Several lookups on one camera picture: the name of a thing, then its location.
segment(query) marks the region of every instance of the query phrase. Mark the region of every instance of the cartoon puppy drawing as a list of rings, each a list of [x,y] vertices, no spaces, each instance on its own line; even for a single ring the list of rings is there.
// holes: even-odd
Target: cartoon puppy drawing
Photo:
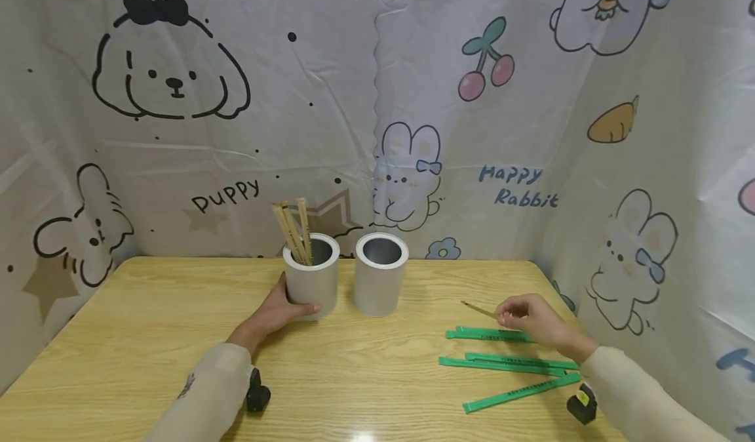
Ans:
[[[551,15],[556,44],[571,52],[588,45],[599,55],[621,54],[640,34],[652,9],[670,0],[564,0]]]
[[[650,194],[632,190],[611,215],[600,249],[600,265],[587,294],[611,327],[637,336],[644,324],[635,304],[655,302],[666,278],[664,263],[679,237],[665,212],[651,214]]]
[[[373,194],[374,223],[404,232],[417,230],[438,212],[429,199],[440,187],[440,135],[432,125],[412,133],[404,123],[393,123],[383,133]]]
[[[249,107],[249,82],[239,63],[184,0],[123,5],[126,13],[96,53],[92,88],[103,104],[137,120],[234,119]]]
[[[63,256],[63,268],[70,267],[86,286],[96,288],[113,269],[113,253],[134,234],[134,226],[98,165],[81,165],[76,184],[81,206],[71,216],[41,224],[34,233],[34,250],[45,258]]]

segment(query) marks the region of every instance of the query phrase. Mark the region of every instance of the cherry drawing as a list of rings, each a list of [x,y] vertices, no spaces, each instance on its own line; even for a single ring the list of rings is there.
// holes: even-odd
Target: cherry drawing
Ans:
[[[459,97],[465,101],[473,101],[480,98],[482,91],[485,90],[485,75],[482,69],[485,68],[485,62],[490,58],[495,60],[493,70],[490,73],[490,83],[493,86],[503,86],[511,79],[514,74],[514,59],[511,55],[501,55],[493,49],[493,43],[500,39],[503,31],[506,30],[506,18],[493,19],[487,28],[485,28],[482,37],[473,37],[462,45],[461,52],[465,55],[480,54],[480,60],[477,62],[477,69],[467,73],[459,81]]]

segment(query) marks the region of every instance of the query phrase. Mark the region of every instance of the wooden stick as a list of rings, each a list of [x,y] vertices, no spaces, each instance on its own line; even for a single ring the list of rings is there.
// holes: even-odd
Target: wooden stick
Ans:
[[[275,220],[277,220],[278,225],[283,232],[283,237],[285,238],[285,242],[288,245],[288,249],[291,250],[294,260],[299,263],[303,263],[301,261],[301,257],[298,256],[298,250],[294,242],[294,234],[286,223],[285,216],[283,214],[283,207],[280,204],[273,204],[273,214],[275,215]]]
[[[288,208],[288,203],[285,201],[282,201],[280,204],[283,209],[283,216],[285,217],[285,222],[288,224],[288,227],[292,230],[292,233],[294,234],[294,247],[296,247],[296,252],[299,255],[299,258],[301,260],[300,263],[309,265],[311,264],[311,262],[309,261],[309,255],[307,255],[307,253],[304,252],[304,244],[301,242],[301,236],[299,235],[299,231],[296,228],[294,217],[291,215],[291,209]]]
[[[301,223],[301,236],[304,242],[304,252],[309,257],[309,264],[314,262],[312,257],[312,239],[309,237],[309,218],[307,217],[307,198],[298,198],[296,200],[299,208],[299,222]]]

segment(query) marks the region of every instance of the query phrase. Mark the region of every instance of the person's right hand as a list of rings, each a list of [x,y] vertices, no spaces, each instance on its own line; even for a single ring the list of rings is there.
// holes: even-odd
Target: person's right hand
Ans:
[[[512,296],[495,309],[498,323],[525,332],[542,346],[582,363],[598,347],[593,339],[568,326],[540,294]]]

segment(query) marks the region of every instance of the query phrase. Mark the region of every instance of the fingers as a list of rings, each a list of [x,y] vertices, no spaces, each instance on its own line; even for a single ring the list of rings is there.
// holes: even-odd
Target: fingers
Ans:
[[[498,317],[498,323],[503,327],[514,329],[515,331],[526,332],[528,319],[526,317],[516,317],[511,314],[505,314]]]
[[[522,294],[522,296],[511,296],[506,301],[498,304],[495,309],[495,313],[499,316],[503,314],[511,313],[516,317],[525,317],[530,314],[530,307],[533,301],[533,296],[537,294]]]
[[[292,304],[289,309],[291,310],[291,319],[296,319],[297,317],[317,314],[322,307],[319,304]]]

